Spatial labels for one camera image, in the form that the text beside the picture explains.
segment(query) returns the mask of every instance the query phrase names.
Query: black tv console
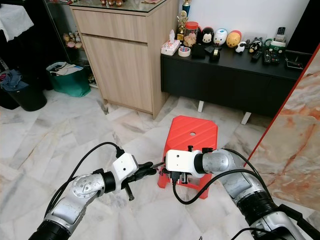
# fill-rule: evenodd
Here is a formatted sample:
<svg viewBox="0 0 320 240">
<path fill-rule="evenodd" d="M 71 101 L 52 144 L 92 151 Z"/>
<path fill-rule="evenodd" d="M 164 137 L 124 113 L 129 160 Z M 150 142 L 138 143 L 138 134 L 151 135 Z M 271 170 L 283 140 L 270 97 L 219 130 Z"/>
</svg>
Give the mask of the black tv console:
<svg viewBox="0 0 320 240">
<path fill-rule="evenodd" d="M 242 55 L 223 47 L 220 59 L 161 55 L 161 90 L 177 96 L 209 102 L 245 112 L 273 117 L 288 96 L 301 72 L 280 64 L 264 65 L 261 57 L 251 61 L 247 49 Z"/>
</svg>

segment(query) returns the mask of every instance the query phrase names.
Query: cable connector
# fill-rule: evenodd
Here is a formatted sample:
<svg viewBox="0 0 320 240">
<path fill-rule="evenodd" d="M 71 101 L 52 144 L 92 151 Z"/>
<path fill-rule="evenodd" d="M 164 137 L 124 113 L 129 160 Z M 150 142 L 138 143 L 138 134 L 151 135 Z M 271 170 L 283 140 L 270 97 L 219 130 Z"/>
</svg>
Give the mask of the cable connector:
<svg viewBox="0 0 320 240">
<path fill-rule="evenodd" d="M 170 173 L 170 179 L 173 184 L 179 183 L 180 174 L 181 173 L 179 171 L 172 171 Z"/>
<path fill-rule="evenodd" d="M 116 154 L 115 157 L 118 159 L 125 153 L 125 150 L 121 149 L 120 147 L 116 148 Z"/>
</svg>

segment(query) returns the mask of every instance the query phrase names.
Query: remote control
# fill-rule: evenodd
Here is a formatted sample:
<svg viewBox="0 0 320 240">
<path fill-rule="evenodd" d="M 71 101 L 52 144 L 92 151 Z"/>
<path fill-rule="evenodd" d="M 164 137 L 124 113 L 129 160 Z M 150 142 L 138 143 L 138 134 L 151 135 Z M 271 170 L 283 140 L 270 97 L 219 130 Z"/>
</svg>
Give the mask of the remote control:
<svg viewBox="0 0 320 240">
<path fill-rule="evenodd" d="M 281 26 L 281 27 L 278 28 L 278 32 L 276 34 L 284 35 L 285 34 L 285 30 L 286 30 L 286 28 L 284 26 Z"/>
<path fill-rule="evenodd" d="M 262 51 L 261 50 L 258 50 L 255 52 L 255 54 L 252 56 L 251 60 L 256 62 L 258 61 L 258 59 L 261 57 L 262 55 Z"/>
<path fill-rule="evenodd" d="M 264 50 L 263 62 L 265 64 L 270 64 L 271 62 L 271 53 L 268 50 Z"/>
<path fill-rule="evenodd" d="M 280 63 L 278 54 L 275 53 L 275 52 L 271 53 L 271 63 L 273 63 L 273 64 L 279 64 Z"/>
</svg>

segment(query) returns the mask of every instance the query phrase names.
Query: red plastic stool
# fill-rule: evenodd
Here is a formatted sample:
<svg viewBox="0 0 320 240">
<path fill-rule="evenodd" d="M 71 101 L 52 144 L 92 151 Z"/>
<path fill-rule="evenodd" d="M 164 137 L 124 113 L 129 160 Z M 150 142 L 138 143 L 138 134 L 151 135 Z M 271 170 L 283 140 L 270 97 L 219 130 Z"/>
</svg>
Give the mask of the red plastic stool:
<svg viewBox="0 0 320 240">
<path fill-rule="evenodd" d="M 202 148 L 217 149 L 218 126 L 210 120 L 199 119 L 189 116 L 177 116 L 172 120 L 170 131 L 165 142 L 163 157 L 167 151 L 188 150 L 188 146 L 192 145 L 193 150 L 202 150 Z M 211 180 L 212 174 L 205 174 L 200 179 L 199 185 L 187 183 L 180 184 L 188 188 L 196 189 L 198 192 Z M 166 174 L 161 174 L 158 179 L 158 186 L 166 188 L 170 183 L 170 178 Z M 201 199 L 208 197 L 209 189 L 201 194 Z"/>
</svg>

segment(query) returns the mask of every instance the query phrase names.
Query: tape roll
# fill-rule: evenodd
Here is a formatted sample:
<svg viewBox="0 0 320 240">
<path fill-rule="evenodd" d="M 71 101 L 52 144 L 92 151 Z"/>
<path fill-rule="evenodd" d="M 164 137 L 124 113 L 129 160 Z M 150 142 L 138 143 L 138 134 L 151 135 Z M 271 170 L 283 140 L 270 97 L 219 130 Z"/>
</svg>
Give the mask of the tape roll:
<svg viewBox="0 0 320 240">
<path fill-rule="evenodd" d="M 190 53 L 191 53 L 191 49 L 186 46 L 182 46 L 178 50 L 178 54 L 181 57 L 188 57 L 188 56 L 190 56 Z"/>
</svg>

